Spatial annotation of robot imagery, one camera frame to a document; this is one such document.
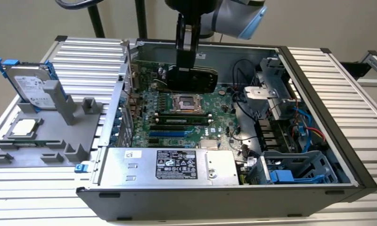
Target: warning label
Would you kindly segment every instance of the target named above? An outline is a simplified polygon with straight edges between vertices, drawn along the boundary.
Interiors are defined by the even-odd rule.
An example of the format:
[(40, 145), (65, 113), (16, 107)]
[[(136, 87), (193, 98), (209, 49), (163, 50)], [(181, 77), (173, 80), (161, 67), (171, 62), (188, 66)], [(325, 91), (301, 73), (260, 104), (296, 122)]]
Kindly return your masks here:
[(157, 151), (157, 179), (197, 179), (196, 151)]

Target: black cable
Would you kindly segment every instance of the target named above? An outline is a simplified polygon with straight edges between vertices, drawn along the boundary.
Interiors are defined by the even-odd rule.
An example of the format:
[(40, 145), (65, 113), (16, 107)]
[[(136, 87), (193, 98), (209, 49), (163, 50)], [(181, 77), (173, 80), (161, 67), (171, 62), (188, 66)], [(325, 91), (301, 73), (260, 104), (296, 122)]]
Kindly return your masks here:
[(296, 152), (300, 153), (299, 147), (297, 147), (297, 145), (296, 145), (296, 141), (295, 141), (293, 137), (291, 136), (291, 129), (292, 129), (292, 127), (295, 127), (295, 126), (297, 126), (297, 125), (296, 125), (296, 124), (292, 124), (292, 125), (289, 125), (289, 126), (287, 127), (287, 136), (288, 136), (288, 140), (289, 140), (289, 142), (291, 142), (291, 152), (292, 152), (292, 147), (295, 147)]
[(232, 101), (236, 102), (236, 104), (237, 104), (240, 110), (244, 112), (244, 114), (245, 114), (255, 122), (257, 122), (257, 120), (251, 116), (251, 114), (249, 114), (249, 113), (244, 110), (244, 108), (240, 106), (237, 100), (233, 99), (235, 95), (237, 95), (237, 94), (239, 94), (239, 92), (235, 92), (235, 93), (232, 94)]
[(235, 139), (235, 140), (237, 140), (237, 141), (244, 141), (244, 140), (249, 140), (249, 139), (257, 138), (257, 136), (249, 137), (249, 138), (247, 138), (247, 139), (239, 139), (239, 138), (233, 137), (233, 133), (237, 131), (237, 128), (239, 128), (239, 127), (236, 127), (236, 129), (233, 129), (233, 132), (231, 133), (231, 138), (232, 138), (232, 139)]
[(252, 67), (253, 67), (253, 69), (256, 69), (255, 63), (253, 63), (251, 60), (248, 60), (248, 59), (240, 59), (240, 60), (237, 60), (237, 61), (235, 62), (233, 67), (232, 67), (232, 84), (233, 84), (233, 88), (235, 88), (235, 68), (236, 68), (239, 62), (241, 62), (241, 61), (249, 62), (251, 65), (252, 65)]
[(243, 70), (241, 70), (240, 68), (237, 68), (237, 71), (239, 71), (239, 72), (240, 72), (240, 74), (243, 75), (243, 77), (244, 77), (244, 79), (245, 79), (247, 83), (252, 84), (252, 81), (249, 81), (249, 80), (248, 80), (248, 78), (247, 78), (247, 76), (245, 76), (245, 74), (244, 74)]
[(84, 0), (76, 3), (65, 3), (63, 0), (56, 0), (57, 5), (60, 5), (61, 8), (69, 9), (69, 10), (77, 10), (81, 8), (87, 8), (89, 6), (93, 6), (99, 4), (104, 0)]

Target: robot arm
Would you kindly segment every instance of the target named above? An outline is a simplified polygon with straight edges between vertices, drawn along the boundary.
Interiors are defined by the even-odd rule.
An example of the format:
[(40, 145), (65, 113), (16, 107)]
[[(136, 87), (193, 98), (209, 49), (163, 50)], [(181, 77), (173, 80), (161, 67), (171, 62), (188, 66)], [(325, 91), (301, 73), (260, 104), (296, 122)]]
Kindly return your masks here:
[[(103, 0), (79, 3), (56, 3), (65, 9), (89, 7)], [(215, 32), (240, 39), (251, 39), (261, 22), (267, 7), (265, 0), (165, 0), (179, 12), (176, 29), (176, 66), (167, 74), (168, 88), (195, 93), (213, 92), (217, 72), (211, 68), (195, 67), (200, 38)]]

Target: blue wire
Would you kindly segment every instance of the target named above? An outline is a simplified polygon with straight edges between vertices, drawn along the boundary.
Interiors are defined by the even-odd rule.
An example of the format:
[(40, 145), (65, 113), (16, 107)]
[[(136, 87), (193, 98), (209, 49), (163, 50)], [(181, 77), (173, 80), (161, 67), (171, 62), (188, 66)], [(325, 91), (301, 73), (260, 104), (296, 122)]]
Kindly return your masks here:
[(323, 179), (325, 178), (324, 175), (317, 175), (313, 178), (296, 178), (295, 182), (297, 182), (299, 184), (305, 184), (305, 183), (320, 183), (323, 181)]
[[(301, 109), (299, 109), (299, 108), (293, 108), (293, 110), (297, 110), (297, 112), (300, 113), (300, 114), (303, 114), (304, 116), (307, 116), (308, 117), (308, 119), (309, 119), (309, 126), (312, 125), (312, 116), (308, 114), (308, 113), (305, 113)], [(309, 149), (309, 147), (311, 147), (311, 143), (312, 143), (312, 136), (311, 136), (311, 132), (309, 132), (309, 135), (308, 135), (308, 142), (307, 142), (307, 145), (304, 146), (304, 149), (303, 149), (303, 151), (301, 151), (301, 153), (307, 153), (308, 152), (308, 149)]]

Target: metal table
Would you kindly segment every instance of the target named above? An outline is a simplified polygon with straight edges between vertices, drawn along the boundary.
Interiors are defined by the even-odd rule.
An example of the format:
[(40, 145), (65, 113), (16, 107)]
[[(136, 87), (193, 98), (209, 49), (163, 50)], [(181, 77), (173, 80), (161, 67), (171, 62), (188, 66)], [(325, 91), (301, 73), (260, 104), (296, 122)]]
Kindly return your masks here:
[[(112, 88), (121, 64), (120, 57), (123, 51), (120, 41), (117, 39), (80, 39), (69, 37), (65, 42), (55, 42), (43, 59), (52, 60), (65, 91), (73, 96), (73, 99), (95, 97), (105, 104), (105, 109), (111, 100)], [(319, 64), (333, 62), (331, 54), (323, 54), (319, 51), (320, 49), (291, 48), (291, 52), (303, 69), (315, 70), (319, 68), (309, 68), (317, 65), (311, 65), (313, 56)], [(321, 69), (339, 70), (335, 74), (339, 76), (344, 75), (341, 68), (337, 66), (325, 66)], [(336, 97), (328, 95), (327, 93), (332, 92), (324, 90), (329, 88), (324, 88), (324, 86), (331, 85), (329, 79), (332, 78), (324, 77), (324, 71), (313, 71), (308, 74), (309, 79), (315, 79), (312, 84), (317, 86), (315, 87), (316, 91), (323, 93), (321, 98), (331, 114), (335, 114), (333, 118), (343, 121), (339, 123), (343, 124), (344, 133), (347, 131), (348, 135), (347, 133), (345, 135), (349, 137), (349, 142), (355, 142), (353, 148), (377, 182), (377, 134), (373, 136), (364, 130), (349, 130), (352, 129), (351, 124), (356, 126), (363, 121), (357, 121), (357, 118), (344, 117), (340, 114), (348, 114), (348, 112), (336, 110), (336, 100), (332, 100)], [(344, 97), (341, 101), (347, 101), (348, 98), (361, 98), (360, 105), (349, 106), (351, 111), (360, 108), (369, 110), (367, 107), (360, 107), (371, 106), (367, 103), (368, 97), (365, 93), (360, 90), (357, 92), (351, 90), (351, 88), (360, 88), (360, 86), (351, 84), (345, 76), (339, 79), (348, 89), (348, 92), (343, 92)], [(357, 93), (360, 97), (349, 95), (349, 93)], [(17, 114), (16, 101), (17, 97), (0, 117), (0, 134)], [(96, 140), (92, 145), (92, 156), (97, 152), (99, 136), (105, 115), (107, 110), (103, 112), (99, 123)], [(83, 186), (88, 179), (89, 175), (81, 174), (81, 178), (76, 180), (72, 167), (0, 169), (0, 225), (297, 225), (299, 223), (311, 226), (336, 224), (343, 226), (377, 225), (377, 192), (353, 203), (337, 203), (307, 218), (105, 222), (96, 217), (93, 211), (77, 198), (75, 192), (75, 187)]]

